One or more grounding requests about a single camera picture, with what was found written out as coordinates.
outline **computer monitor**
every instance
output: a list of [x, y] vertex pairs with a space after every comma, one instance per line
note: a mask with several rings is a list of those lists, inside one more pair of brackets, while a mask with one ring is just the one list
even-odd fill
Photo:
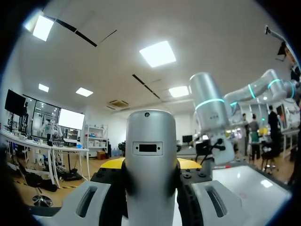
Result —
[[25, 97], [9, 89], [4, 108], [13, 114], [23, 116], [25, 100]]
[[193, 141], [192, 135], [182, 136], [183, 143], [189, 143], [190, 141]]

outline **rectangular sensor window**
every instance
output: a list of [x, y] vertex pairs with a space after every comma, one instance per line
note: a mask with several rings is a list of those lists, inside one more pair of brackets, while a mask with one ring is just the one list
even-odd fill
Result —
[[139, 145], [139, 152], [157, 152], [157, 145]]

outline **desk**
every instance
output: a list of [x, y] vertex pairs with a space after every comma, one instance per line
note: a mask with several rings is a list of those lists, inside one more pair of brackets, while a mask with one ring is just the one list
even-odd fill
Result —
[[[85, 179], [85, 180], [90, 180], [90, 169], [89, 169], [89, 149], [86, 149], [86, 148], [77, 148], [77, 147], [57, 147], [57, 146], [53, 146], [52, 147], [52, 155], [53, 155], [53, 159], [55, 159], [55, 152], [59, 152], [59, 153], [62, 153], [62, 152], [72, 152], [72, 153], [78, 153], [79, 154], [79, 165], [80, 165], [80, 175]], [[80, 156], [80, 153], [82, 152], [86, 152], [86, 157], [87, 157], [87, 171], [88, 171], [88, 177], [89, 179], [85, 178], [83, 175], [82, 175], [82, 167], [81, 167], [81, 156]], [[57, 180], [57, 185], [58, 187], [60, 187], [59, 183], [58, 183], [58, 178], [57, 178], [57, 172], [56, 172], [56, 167], [55, 167], [55, 161], [53, 161], [53, 164], [54, 164], [54, 173], [55, 173], [55, 179]]]
[[[33, 170], [33, 169], [26, 169], [27, 172], [30, 173], [36, 173], [36, 174], [46, 174], [46, 175], [50, 175], [50, 179], [52, 184], [55, 184], [54, 181], [54, 175], [52, 172], [52, 164], [51, 164], [51, 147], [46, 145], [46, 144], [37, 144], [34, 143], [32, 140], [20, 140], [19, 137], [14, 136], [13, 134], [10, 134], [9, 132], [6, 132], [4, 130], [0, 130], [0, 135], [3, 139], [8, 140], [9, 142], [15, 143], [17, 145], [22, 145], [24, 147], [29, 147], [32, 149], [38, 148], [40, 150], [44, 150], [47, 151], [48, 154], [48, 166], [49, 166], [49, 171], [41, 171], [41, 170]], [[19, 169], [18, 166], [8, 163], [8, 166], [10, 166], [12, 169], [17, 170]]]
[[285, 153], [286, 151], [286, 136], [291, 137], [291, 143], [290, 143], [290, 150], [293, 148], [293, 135], [299, 133], [299, 129], [290, 129], [290, 130], [284, 130], [281, 132], [283, 135], [283, 152], [282, 152], [282, 158], [289, 156], [291, 152]]

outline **white shelving unit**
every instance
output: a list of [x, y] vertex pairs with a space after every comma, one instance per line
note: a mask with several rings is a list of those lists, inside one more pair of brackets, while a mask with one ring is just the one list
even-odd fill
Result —
[[[108, 132], [109, 125], [101, 125], [100, 127], [85, 125], [84, 147], [89, 149], [89, 157], [96, 157], [96, 151], [98, 150], [102, 150], [108, 153]], [[105, 142], [105, 146], [90, 145], [91, 141], [94, 142], [96, 140], [98, 140], [99, 142]]]

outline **yellow black caution tape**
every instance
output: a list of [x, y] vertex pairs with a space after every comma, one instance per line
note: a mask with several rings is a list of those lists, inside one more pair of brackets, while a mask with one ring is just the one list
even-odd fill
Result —
[[[26, 183], [22, 183], [20, 181], [17, 181], [17, 180], [14, 180], [14, 182], [18, 183], [18, 184], [21, 184], [21, 185], [26, 185], [28, 186]], [[61, 188], [77, 188], [78, 186], [65, 186], [65, 187], [61, 187]]]

